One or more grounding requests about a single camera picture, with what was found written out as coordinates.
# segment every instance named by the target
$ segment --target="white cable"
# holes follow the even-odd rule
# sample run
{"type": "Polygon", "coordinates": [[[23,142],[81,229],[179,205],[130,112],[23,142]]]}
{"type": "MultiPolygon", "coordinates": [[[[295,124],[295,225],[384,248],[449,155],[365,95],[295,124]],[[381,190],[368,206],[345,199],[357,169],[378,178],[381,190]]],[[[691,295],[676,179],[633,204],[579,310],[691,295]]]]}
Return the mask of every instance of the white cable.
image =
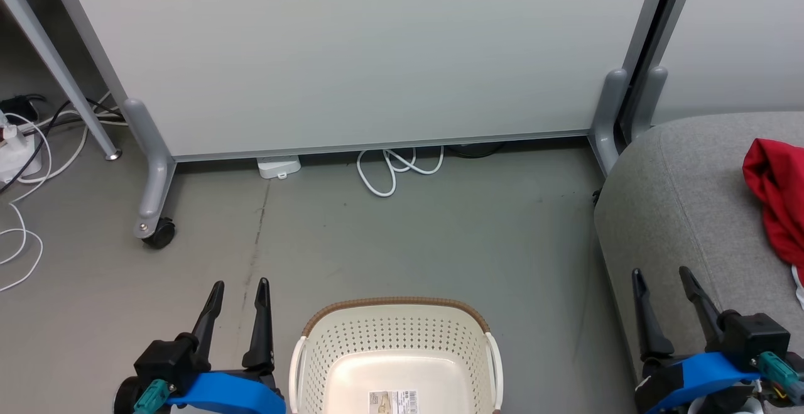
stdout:
{"type": "MultiPolygon", "coordinates": [[[[109,96],[109,92],[106,92],[106,95],[101,97],[101,99],[100,99],[100,101],[98,103],[103,102],[104,100],[106,100],[106,98],[108,96],[109,96]]],[[[120,109],[120,108],[113,107],[113,108],[110,108],[110,109],[112,111],[115,111],[115,110],[120,109]]],[[[75,110],[72,110],[72,109],[61,111],[61,114],[76,114],[77,116],[80,116],[80,113],[78,111],[75,111],[75,110]]],[[[98,114],[97,117],[99,119],[104,118],[104,117],[117,117],[117,114],[104,113],[104,114],[98,114]]],[[[44,125],[47,125],[50,121],[51,121],[51,119],[43,120],[42,122],[38,123],[37,125],[40,126],[40,127],[43,127],[44,125]]],[[[100,120],[100,122],[101,122],[101,124],[106,124],[106,125],[119,125],[119,126],[123,126],[123,127],[128,127],[129,126],[129,124],[126,124],[126,122],[109,122],[108,120],[100,120]]],[[[75,159],[78,158],[78,154],[80,154],[81,151],[84,150],[84,145],[87,142],[88,134],[89,134],[89,128],[84,126],[84,133],[81,136],[81,142],[78,144],[78,148],[75,150],[75,152],[72,154],[72,156],[70,156],[70,159],[67,160],[67,162],[64,163],[60,168],[58,168],[58,170],[55,170],[52,174],[50,174],[48,176],[48,178],[43,178],[43,177],[40,177],[40,178],[23,178],[23,177],[18,177],[17,182],[23,183],[24,185],[32,185],[34,183],[42,182],[42,180],[49,180],[49,179],[51,179],[53,177],[56,177],[58,174],[63,173],[68,167],[70,167],[72,162],[75,161],[75,159]]]]}
{"type": "Polygon", "coordinates": [[[17,251],[14,252],[14,254],[12,254],[11,257],[8,257],[7,259],[4,259],[2,262],[0,262],[0,265],[3,265],[4,263],[8,263],[12,259],[14,259],[15,257],[19,256],[20,252],[22,252],[23,249],[25,248],[26,241],[28,241],[27,240],[28,234],[31,234],[32,236],[35,237],[35,239],[38,240],[38,242],[40,242],[40,254],[36,257],[36,260],[34,261],[34,264],[31,265],[31,269],[28,271],[28,274],[25,274],[25,276],[23,276],[22,279],[18,280],[17,282],[11,283],[10,285],[6,285],[5,287],[0,288],[0,291],[6,291],[9,288],[14,287],[14,286],[19,285],[20,283],[24,282],[25,279],[28,279],[28,277],[31,276],[32,273],[34,273],[34,270],[36,269],[37,265],[40,264],[40,260],[42,259],[42,252],[44,250],[44,243],[42,243],[42,239],[40,238],[40,236],[38,236],[34,232],[31,232],[31,231],[29,231],[28,229],[25,228],[25,221],[23,220],[23,214],[20,213],[19,209],[17,208],[17,205],[14,205],[14,203],[25,199],[25,197],[28,197],[35,190],[38,190],[40,188],[40,186],[42,186],[42,184],[45,182],[45,180],[48,179],[48,176],[50,175],[51,170],[53,168],[53,156],[51,154],[50,144],[48,142],[48,137],[46,137],[45,134],[42,133],[42,130],[39,127],[37,127],[37,125],[35,125],[33,122],[31,122],[30,120],[24,118],[23,116],[18,116],[17,114],[10,113],[10,112],[7,112],[5,114],[6,114],[6,116],[16,117],[18,119],[22,119],[25,122],[28,122],[28,124],[33,125],[33,127],[36,130],[36,132],[38,134],[40,134],[40,136],[42,136],[42,142],[45,145],[46,150],[48,150],[48,173],[45,174],[45,177],[43,177],[43,179],[38,183],[38,185],[34,186],[30,191],[28,191],[28,193],[24,193],[22,196],[17,197],[17,199],[14,199],[13,201],[8,203],[8,205],[10,205],[11,208],[13,208],[14,211],[17,213],[17,217],[19,217],[20,228],[9,229],[7,231],[0,232],[0,236],[2,236],[2,234],[8,234],[8,233],[11,233],[11,232],[20,231],[20,232],[23,232],[23,242],[22,242],[22,244],[19,245],[19,249],[17,249],[17,251]]]}
{"type": "Polygon", "coordinates": [[[444,146],[440,148],[440,154],[438,156],[438,164],[433,170],[422,170],[422,168],[413,165],[413,163],[416,162],[416,148],[413,148],[413,157],[411,157],[410,161],[397,155],[395,151],[389,150],[388,148],[384,148],[383,157],[385,158],[385,164],[388,165],[388,171],[390,171],[391,173],[391,190],[388,191],[387,193],[380,193],[380,191],[374,189],[374,186],[371,186],[371,183],[368,182],[365,174],[362,173],[362,167],[360,167],[360,160],[362,160],[362,155],[364,153],[366,153],[365,150],[359,153],[357,156],[357,173],[360,175],[360,178],[362,179],[362,182],[364,182],[364,184],[366,185],[366,188],[368,188],[369,191],[373,192],[374,194],[380,197],[390,197],[391,194],[394,194],[394,191],[396,191],[396,173],[404,173],[407,172],[408,170],[414,170],[422,175],[432,175],[438,172],[440,168],[442,168],[442,163],[444,162],[444,146]],[[396,166],[391,164],[391,159],[390,157],[388,157],[389,155],[394,156],[394,158],[401,161],[402,164],[405,165],[405,167],[397,168],[396,166]]]}

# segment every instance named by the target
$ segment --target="white power strip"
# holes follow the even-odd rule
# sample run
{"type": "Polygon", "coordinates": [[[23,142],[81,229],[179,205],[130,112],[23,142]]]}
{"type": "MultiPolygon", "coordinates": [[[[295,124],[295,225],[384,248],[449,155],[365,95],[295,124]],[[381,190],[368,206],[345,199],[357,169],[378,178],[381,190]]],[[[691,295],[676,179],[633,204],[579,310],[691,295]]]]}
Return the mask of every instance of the white power strip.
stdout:
{"type": "Polygon", "coordinates": [[[256,167],[259,168],[260,177],[284,180],[289,173],[301,170],[302,163],[299,162],[299,157],[296,155],[269,156],[256,159],[256,167]]]}
{"type": "MultiPolygon", "coordinates": [[[[0,180],[8,183],[19,172],[36,148],[35,134],[22,136],[17,127],[3,128],[3,144],[0,145],[0,180]]],[[[23,176],[42,170],[42,156],[37,154],[23,172],[23,176]]]]}

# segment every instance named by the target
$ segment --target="red fabric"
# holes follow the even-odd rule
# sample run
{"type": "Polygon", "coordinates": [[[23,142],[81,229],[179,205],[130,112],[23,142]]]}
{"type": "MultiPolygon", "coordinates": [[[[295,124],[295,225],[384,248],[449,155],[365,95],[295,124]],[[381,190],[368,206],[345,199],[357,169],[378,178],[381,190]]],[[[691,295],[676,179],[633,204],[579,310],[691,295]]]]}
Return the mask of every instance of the red fabric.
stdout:
{"type": "Polygon", "coordinates": [[[804,148],[755,139],[743,161],[746,184],[763,204],[773,250],[804,281],[804,148]]]}

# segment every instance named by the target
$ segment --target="white plastic basket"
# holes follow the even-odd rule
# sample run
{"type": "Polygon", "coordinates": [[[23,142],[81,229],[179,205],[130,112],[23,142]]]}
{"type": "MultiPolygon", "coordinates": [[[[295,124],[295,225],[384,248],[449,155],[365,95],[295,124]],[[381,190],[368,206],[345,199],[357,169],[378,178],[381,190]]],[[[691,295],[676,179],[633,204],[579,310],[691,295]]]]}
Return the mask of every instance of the white plastic basket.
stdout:
{"type": "Polygon", "coordinates": [[[293,350],[289,385],[293,414],[499,414],[503,365],[486,321],[465,303],[373,298],[316,313],[293,350]]]}

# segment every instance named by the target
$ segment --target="label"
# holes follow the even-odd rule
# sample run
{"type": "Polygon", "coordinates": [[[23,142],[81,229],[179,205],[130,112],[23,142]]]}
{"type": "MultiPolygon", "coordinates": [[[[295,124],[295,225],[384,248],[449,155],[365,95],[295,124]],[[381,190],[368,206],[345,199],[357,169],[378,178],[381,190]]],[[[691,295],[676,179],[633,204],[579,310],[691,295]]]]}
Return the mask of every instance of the label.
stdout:
{"type": "Polygon", "coordinates": [[[368,414],[419,414],[417,391],[368,392],[368,414]]]}

